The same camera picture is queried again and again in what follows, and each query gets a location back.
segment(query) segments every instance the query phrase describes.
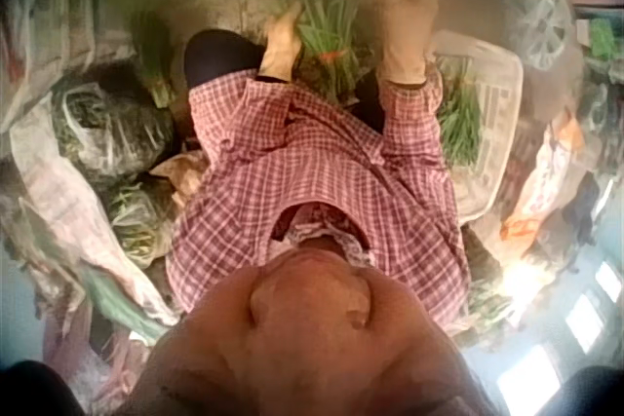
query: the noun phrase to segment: neck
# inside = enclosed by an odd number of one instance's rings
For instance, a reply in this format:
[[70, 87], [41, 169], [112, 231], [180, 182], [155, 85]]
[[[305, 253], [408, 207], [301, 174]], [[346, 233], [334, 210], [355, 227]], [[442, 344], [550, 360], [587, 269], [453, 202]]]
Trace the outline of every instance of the neck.
[[299, 247], [309, 247], [309, 248], [317, 248], [320, 250], [327, 250], [329, 252], [333, 252], [337, 255], [340, 255], [342, 258], [345, 257], [344, 250], [339, 243], [335, 241], [332, 236], [321, 236], [320, 238], [314, 239], [306, 239], [302, 243], [299, 244]]

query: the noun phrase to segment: herb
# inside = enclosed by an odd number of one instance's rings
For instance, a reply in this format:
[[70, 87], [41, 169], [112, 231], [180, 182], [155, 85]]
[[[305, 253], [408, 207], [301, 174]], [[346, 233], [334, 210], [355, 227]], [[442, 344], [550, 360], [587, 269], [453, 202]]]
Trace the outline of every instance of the herb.
[[53, 94], [58, 150], [97, 192], [150, 170], [174, 146], [168, 109], [68, 80]]
[[469, 59], [440, 57], [438, 65], [444, 82], [444, 101], [438, 110], [438, 121], [447, 165], [474, 165], [481, 144], [481, 110], [477, 88], [467, 77]]
[[167, 107], [176, 97], [170, 79], [174, 48], [169, 27], [155, 12], [133, 14], [130, 27], [138, 75], [156, 107]]
[[124, 184], [109, 195], [106, 211], [126, 256], [144, 269], [171, 247], [176, 218], [171, 184], [147, 179]]
[[339, 103], [355, 89], [359, 62], [353, 50], [353, 22], [357, 0], [300, 0], [304, 11], [299, 20], [299, 36], [304, 57], [321, 65], [320, 92]]

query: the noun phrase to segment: plastic crate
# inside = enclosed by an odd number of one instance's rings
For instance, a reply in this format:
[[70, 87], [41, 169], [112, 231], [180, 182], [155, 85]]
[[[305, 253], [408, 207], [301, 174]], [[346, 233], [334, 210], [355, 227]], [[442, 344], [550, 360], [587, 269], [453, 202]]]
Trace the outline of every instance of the plastic crate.
[[507, 166], [518, 124], [523, 91], [523, 65], [514, 53], [469, 36], [440, 31], [436, 55], [470, 57], [481, 108], [481, 146], [477, 163], [454, 167], [460, 224], [479, 218], [492, 206]]

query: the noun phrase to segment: nose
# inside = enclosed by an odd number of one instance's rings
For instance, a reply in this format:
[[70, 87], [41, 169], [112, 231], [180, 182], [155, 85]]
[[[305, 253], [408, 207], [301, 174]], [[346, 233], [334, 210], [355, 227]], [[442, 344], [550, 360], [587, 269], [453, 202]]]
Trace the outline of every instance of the nose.
[[305, 250], [269, 271], [251, 297], [257, 326], [280, 325], [306, 333], [325, 327], [360, 329], [371, 311], [371, 292], [357, 270], [320, 250]]

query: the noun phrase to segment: black pants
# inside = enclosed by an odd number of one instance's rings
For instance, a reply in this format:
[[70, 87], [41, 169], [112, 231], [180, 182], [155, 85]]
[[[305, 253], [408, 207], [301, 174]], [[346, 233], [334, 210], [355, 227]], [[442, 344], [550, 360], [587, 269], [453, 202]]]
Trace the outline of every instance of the black pants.
[[[184, 74], [188, 89], [228, 73], [259, 68], [263, 55], [263, 47], [232, 31], [211, 29], [197, 33], [188, 42], [184, 52]], [[280, 81], [263, 77], [258, 77], [258, 80]], [[355, 95], [360, 103], [353, 115], [382, 133], [385, 117], [379, 103], [379, 88], [374, 72], [360, 80]]]

